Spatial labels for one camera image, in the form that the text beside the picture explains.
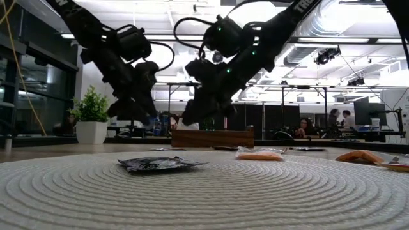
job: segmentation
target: black snack bag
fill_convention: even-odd
[[[176,169],[207,164],[208,162],[194,162],[180,157],[143,157],[129,160],[118,160],[127,169],[128,173],[136,171],[155,171],[161,169]]]

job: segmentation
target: computer monitor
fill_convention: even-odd
[[[371,118],[379,118],[380,125],[387,125],[385,105],[381,103],[354,102],[355,123],[357,125],[372,125]]]

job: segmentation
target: robotic arm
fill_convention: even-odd
[[[245,89],[246,83],[261,68],[271,72],[274,58],[281,53],[294,30],[321,0],[295,0],[291,6],[265,23],[251,22],[240,28],[230,18],[217,16],[203,36],[203,46],[219,51],[225,58],[236,56],[229,63],[213,64],[203,58],[191,61],[185,68],[201,83],[195,91],[192,106],[182,117],[189,125],[223,112],[235,113],[231,97]],[[394,17],[403,38],[409,40],[409,1],[383,0]]]
[[[254,0],[246,0],[237,7],[251,1]],[[118,100],[110,106],[108,115],[113,117],[131,112],[143,123],[148,122],[148,115],[156,116],[150,91],[156,83],[154,74],[159,68],[150,61],[135,67],[131,65],[152,52],[151,42],[143,35],[144,30],[134,25],[109,28],[72,0],[47,2],[61,15],[78,43],[84,47],[82,61],[93,61],[104,76],[102,80],[112,86],[113,95]],[[227,64],[215,65],[200,58],[185,67],[188,74],[201,83],[201,87],[196,89],[192,106],[183,113],[183,122],[190,125],[220,111],[226,116],[234,113],[231,97],[239,89],[245,89],[247,81],[261,68],[269,72],[273,70],[274,58],[280,54],[299,23],[320,2],[295,0],[269,21],[251,22],[243,29],[230,18],[223,19],[219,15],[216,23],[204,34],[202,47],[217,50],[226,58],[236,56]],[[403,41],[405,38],[409,40],[409,16],[405,11],[409,8],[409,1],[383,2],[396,21]]]
[[[156,63],[131,63],[148,57],[151,43],[143,35],[144,29],[126,25],[112,29],[103,25],[89,11],[72,0],[47,0],[65,21],[78,43],[84,47],[84,64],[94,62],[118,99],[108,110],[110,117],[131,113],[134,119],[149,123],[148,115],[157,116],[151,97],[156,83]]]

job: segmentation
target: woven placemat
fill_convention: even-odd
[[[129,175],[117,159],[210,162]],[[0,229],[409,229],[409,174],[285,156],[172,151],[0,164]]]

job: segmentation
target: orange packaged food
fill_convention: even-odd
[[[239,147],[236,158],[239,160],[284,160],[281,153],[285,153],[285,150],[281,149],[247,149]]]
[[[384,161],[382,158],[376,156],[375,154],[367,150],[351,151],[347,154],[343,154],[336,158],[336,160],[338,161],[347,161],[347,162],[350,162],[356,159],[363,159],[363,160],[366,160],[368,162],[375,163],[375,164],[379,164]]]

